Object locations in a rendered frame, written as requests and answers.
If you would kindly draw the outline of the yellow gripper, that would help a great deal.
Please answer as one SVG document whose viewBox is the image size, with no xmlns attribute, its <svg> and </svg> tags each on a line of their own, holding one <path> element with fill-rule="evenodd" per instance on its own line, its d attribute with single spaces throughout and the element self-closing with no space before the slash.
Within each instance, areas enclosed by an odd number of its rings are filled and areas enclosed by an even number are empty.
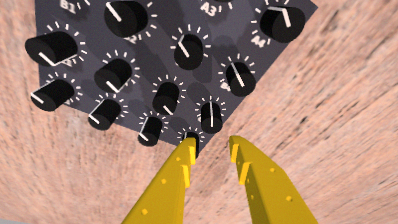
<svg viewBox="0 0 398 224">
<path fill-rule="evenodd" d="M 319 224 L 285 171 L 265 153 L 238 135 L 229 137 L 229 149 L 239 184 L 245 185 L 252 224 Z M 195 138 L 185 138 L 121 224 L 183 224 L 195 157 Z"/>
</svg>

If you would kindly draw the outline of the black knob box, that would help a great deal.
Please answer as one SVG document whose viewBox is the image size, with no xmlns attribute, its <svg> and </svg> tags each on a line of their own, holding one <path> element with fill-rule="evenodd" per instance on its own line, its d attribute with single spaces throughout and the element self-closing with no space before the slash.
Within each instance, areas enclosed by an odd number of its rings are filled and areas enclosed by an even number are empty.
<svg viewBox="0 0 398 224">
<path fill-rule="evenodd" d="M 197 159 L 317 9 L 311 0 L 35 0 L 25 50 L 40 88 L 30 98 L 47 112 L 63 103 L 85 112 L 97 130 L 114 122 L 140 132 L 147 147 L 194 137 Z"/>
</svg>

